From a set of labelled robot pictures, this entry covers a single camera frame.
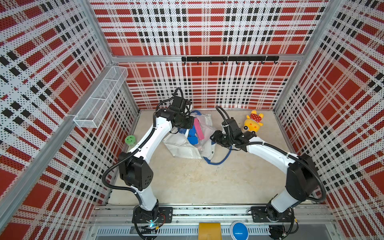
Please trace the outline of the white canvas bag blue handles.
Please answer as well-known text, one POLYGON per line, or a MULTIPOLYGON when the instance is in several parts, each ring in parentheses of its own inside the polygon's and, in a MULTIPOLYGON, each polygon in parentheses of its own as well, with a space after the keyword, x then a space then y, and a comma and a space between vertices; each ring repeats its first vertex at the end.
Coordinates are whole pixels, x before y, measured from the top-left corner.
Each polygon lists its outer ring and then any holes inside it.
POLYGON ((229 149, 223 160, 219 162, 212 161, 217 144, 210 140, 210 136, 217 129, 213 126, 211 115, 194 110, 192 111, 192 116, 199 120, 205 136, 204 140, 197 138, 196 130, 193 126, 190 130, 179 128, 177 133, 170 133, 163 139, 163 143, 175 158, 205 160, 207 164, 213 166, 223 164, 233 150, 229 149))

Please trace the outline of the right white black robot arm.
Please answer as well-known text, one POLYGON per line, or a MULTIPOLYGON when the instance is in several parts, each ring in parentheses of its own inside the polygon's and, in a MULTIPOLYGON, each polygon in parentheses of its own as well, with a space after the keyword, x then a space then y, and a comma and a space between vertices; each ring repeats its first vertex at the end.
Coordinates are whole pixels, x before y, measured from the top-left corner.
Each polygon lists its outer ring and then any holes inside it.
POLYGON ((293 208, 307 200, 323 203, 326 188, 320 179, 312 157, 286 152, 263 141, 256 134, 243 132, 237 122, 220 106, 216 110, 223 118, 222 131, 215 131, 210 139, 229 150, 244 151, 258 156, 286 175, 285 188, 266 205, 265 215, 270 222, 280 221, 286 212, 293 216, 293 208))

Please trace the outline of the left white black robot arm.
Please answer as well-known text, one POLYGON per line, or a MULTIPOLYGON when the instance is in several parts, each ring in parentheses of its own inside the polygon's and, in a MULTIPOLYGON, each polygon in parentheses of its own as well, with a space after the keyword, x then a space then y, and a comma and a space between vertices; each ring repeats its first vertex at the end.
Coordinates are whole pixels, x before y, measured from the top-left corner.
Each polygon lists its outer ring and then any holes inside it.
POLYGON ((191 116, 192 103, 184 98, 183 90, 177 87, 169 99, 161 101, 153 113, 153 124, 145 136, 128 153, 120 153, 118 162, 109 167, 102 176, 102 183, 112 190, 129 191, 139 201, 134 215, 139 214, 149 223, 155 222, 160 215, 159 201, 155 197, 151 182, 154 173, 149 166, 152 155, 161 141, 173 129, 189 130, 194 126, 191 116), (109 173, 118 168, 126 186, 115 186, 108 182, 109 173))

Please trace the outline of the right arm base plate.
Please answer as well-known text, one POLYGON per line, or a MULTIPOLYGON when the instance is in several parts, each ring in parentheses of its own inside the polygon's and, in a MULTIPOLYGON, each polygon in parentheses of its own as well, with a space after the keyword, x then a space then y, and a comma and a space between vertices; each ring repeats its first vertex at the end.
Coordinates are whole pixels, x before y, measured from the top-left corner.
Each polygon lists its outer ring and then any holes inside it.
POLYGON ((251 207, 251 215, 254 223, 288 223, 293 217, 289 209, 279 213, 273 207, 251 207))

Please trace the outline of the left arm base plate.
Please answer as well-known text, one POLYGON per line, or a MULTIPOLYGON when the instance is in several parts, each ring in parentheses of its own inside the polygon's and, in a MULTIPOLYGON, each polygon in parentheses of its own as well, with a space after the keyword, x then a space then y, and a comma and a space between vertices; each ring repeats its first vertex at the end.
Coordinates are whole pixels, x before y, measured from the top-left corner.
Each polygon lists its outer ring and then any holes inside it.
POLYGON ((136 224, 164 224, 171 223, 173 218, 172 207, 155 207, 152 211, 145 211, 139 206, 133 210, 132 223, 136 224))

